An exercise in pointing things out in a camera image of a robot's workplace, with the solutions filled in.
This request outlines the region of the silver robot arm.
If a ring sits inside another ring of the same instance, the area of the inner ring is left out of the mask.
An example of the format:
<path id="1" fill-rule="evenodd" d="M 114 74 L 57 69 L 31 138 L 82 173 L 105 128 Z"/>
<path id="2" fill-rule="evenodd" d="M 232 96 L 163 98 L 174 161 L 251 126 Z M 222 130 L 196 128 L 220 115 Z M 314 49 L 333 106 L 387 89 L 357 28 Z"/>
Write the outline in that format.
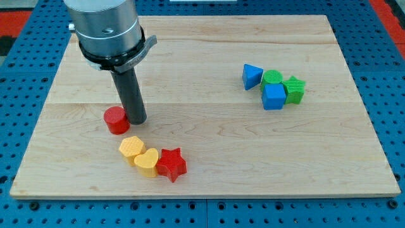
<path id="1" fill-rule="evenodd" d="M 134 0 L 64 0 L 71 32 L 89 64 L 98 70 L 123 73 L 139 64 L 157 44 L 145 36 Z"/>

